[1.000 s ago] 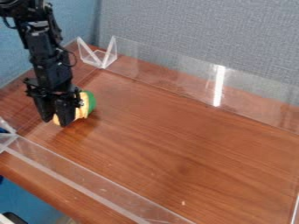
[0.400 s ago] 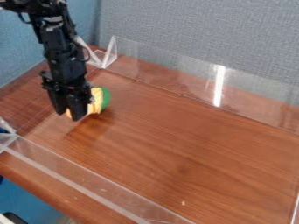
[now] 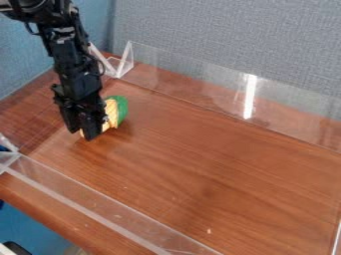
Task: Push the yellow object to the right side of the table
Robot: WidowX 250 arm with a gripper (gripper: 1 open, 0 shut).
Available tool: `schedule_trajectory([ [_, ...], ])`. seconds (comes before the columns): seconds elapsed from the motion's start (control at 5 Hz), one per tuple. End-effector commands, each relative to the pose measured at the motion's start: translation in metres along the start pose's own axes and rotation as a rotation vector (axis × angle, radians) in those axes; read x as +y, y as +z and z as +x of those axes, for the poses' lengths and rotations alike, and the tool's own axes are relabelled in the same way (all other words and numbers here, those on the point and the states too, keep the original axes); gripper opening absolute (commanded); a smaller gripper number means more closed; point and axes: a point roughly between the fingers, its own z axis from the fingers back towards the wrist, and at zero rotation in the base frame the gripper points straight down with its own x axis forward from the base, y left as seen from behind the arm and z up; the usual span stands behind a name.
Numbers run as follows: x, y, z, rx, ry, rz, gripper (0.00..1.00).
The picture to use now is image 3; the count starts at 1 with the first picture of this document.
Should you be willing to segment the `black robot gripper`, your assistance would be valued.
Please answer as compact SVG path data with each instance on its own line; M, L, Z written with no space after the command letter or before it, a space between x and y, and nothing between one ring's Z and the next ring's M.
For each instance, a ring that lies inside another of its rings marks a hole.
M40 38L60 79L50 89L65 127L69 133L80 129L92 140L102 132L105 112L78 112L76 105L100 96L102 72L89 53L77 6L72 0L0 0L0 13Z

